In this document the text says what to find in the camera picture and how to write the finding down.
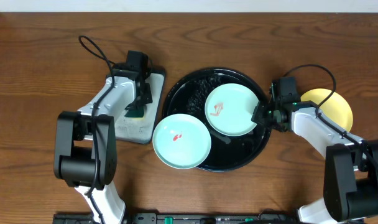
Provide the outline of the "yellow plate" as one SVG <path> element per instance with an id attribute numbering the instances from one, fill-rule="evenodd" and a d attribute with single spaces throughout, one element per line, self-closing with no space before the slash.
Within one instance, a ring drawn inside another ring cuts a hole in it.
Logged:
<path id="1" fill-rule="evenodd" d="M 301 101 L 312 101 L 315 104 L 321 103 L 331 90 L 316 88 L 309 90 L 301 96 Z M 353 112 L 349 103 L 338 93 L 333 95 L 321 106 L 322 112 L 336 124 L 350 132 L 353 126 Z"/>

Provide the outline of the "green yellow sponge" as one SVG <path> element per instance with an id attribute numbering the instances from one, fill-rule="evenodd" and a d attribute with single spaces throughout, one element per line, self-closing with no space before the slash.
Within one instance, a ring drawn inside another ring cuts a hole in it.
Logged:
<path id="1" fill-rule="evenodd" d="M 132 108 L 126 111 L 124 115 L 127 118 L 143 118 L 145 114 L 145 106 L 140 106 L 138 108 Z"/>

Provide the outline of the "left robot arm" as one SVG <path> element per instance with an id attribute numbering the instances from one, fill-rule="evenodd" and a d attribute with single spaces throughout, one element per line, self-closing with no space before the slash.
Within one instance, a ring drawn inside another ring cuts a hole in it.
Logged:
<path id="1" fill-rule="evenodd" d="M 78 111 L 57 118 L 54 174 L 86 200 L 95 223 L 121 223 L 125 203 L 113 179 L 117 168 L 115 122 L 123 116 L 140 118 L 151 104 L 146 78 L 149 57 L 129 51 L 123 63 L 108 64 L 104 87 Z"/>

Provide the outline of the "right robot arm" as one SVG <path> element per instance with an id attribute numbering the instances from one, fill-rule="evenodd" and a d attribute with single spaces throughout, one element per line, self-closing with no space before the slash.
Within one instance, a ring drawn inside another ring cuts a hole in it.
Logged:
<path id="1" fill-rule="evenodd" d="M 271 99 L 257 104 L 252 121 L 291 131 L 325 158 L 323 197 L 298 209 L 305 223 L 342 223 L 378 215 L 378 140 L 366 141 L 301 101 L 293 77 L 273 80 Z"/>

